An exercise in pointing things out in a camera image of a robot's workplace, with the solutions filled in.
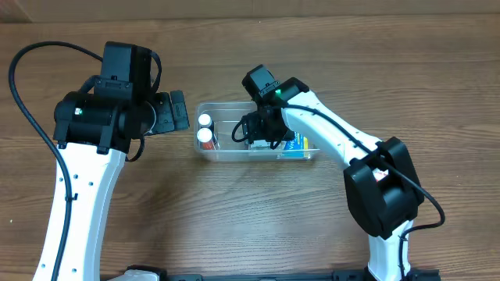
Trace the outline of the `dark bottle white cap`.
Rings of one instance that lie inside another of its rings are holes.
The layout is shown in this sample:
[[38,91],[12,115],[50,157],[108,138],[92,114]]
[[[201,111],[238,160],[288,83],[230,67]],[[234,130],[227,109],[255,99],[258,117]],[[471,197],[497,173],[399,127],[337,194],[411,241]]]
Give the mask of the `dark bottle white cap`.
[[203,113],[198,117],[198,124],[201,128],[214,130],[214,122],[209,114]]

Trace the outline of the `orange bottle white cap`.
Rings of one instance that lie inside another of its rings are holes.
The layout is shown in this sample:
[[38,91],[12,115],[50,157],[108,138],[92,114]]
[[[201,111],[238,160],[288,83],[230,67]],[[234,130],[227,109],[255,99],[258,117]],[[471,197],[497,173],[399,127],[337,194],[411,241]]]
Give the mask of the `orange bottle white cap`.
[[209,128],[201,128],[196,134],[197,140],[203,150],[215,150],[216,138]]

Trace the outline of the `clear plastic container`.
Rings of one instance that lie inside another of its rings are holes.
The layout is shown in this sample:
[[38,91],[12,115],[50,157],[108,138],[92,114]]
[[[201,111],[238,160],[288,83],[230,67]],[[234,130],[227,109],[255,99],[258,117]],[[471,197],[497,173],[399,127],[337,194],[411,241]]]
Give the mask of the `clear plastic container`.
[[239,124],[241,118],[256,110],[251,101],[205,102],[196,108],[194,132],[197,133],[205,122],[211,121],[210,127],[215,135],[214,145],[206,147],[198,137],[194,140],[195,150],[203,158],[213,162],[249,162],[249,161],[292,161],[311,160],[319,152],[312,142],[299,133],[288,134],[277,143],[276,148],[262,134],[249,130],[257,125],[256,120]]

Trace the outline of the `blue VapoDrops box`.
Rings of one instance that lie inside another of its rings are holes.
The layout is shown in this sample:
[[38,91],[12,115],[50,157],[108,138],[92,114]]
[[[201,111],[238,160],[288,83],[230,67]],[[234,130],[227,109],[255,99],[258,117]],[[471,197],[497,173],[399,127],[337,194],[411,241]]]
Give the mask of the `blue VapoDrops box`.
[[293,140],[284,141],[281,150],[279,158],[287,160],[310,160],[316,153],[314,145],[300,133],[295,133]]

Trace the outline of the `red medicine box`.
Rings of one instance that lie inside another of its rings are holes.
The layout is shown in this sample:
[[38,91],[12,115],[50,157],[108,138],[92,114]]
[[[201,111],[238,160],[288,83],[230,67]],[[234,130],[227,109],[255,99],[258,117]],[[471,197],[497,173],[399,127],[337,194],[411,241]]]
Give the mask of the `red medicine box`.
[[387,170],[381,170],[381,169],[375,168],[372,171],[372,174],[373,174],[375,180],[378,182],[378,181],[384,179],[386,176],[388,176],[389,172]]

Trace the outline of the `white blue medicine box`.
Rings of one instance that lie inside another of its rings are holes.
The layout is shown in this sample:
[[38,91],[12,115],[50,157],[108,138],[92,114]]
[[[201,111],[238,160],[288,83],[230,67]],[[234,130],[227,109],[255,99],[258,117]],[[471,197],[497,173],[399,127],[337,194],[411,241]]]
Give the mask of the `white blue medicine box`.
[[250,151],[268,151],[270,150],[270,142],[265,140],[255,140],[252,144],[248,146]]

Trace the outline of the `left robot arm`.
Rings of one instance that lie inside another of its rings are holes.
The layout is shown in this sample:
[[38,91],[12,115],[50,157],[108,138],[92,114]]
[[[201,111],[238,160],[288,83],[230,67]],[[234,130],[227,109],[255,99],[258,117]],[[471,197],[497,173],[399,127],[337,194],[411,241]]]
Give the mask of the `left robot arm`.
[[189,128],[182,91],[160,92],[152,50],[107,42],[101,72],[54,111],[55,194],[36,280],[98,280],[113,189],[133,140]]

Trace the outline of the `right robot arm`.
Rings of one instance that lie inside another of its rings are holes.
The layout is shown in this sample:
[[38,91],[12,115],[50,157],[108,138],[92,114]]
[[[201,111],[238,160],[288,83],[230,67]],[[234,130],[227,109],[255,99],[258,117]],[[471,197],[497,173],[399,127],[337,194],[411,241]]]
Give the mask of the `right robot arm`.
[[244,140],[275,148],[298,133],[332,157],[343,171],[348,210],[369,236],[368,279],[409,280],[406,237],[423,195],[407,147],[396,137],[382,141],[356,129],[299,79],[280,82],[263,65],[242,86],[257,106],[240,122]]

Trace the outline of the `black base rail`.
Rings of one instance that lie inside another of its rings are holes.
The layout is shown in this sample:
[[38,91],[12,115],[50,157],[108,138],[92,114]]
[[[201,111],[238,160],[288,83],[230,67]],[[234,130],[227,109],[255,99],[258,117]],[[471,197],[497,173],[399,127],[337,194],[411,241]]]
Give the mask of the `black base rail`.
[[334,270],[331,273],[295,273],[277,275],[202,276],[199,274],[169,275],[165,269],[131,265],[125,273],[135,280],[159,281],[375,281],[368,268]]

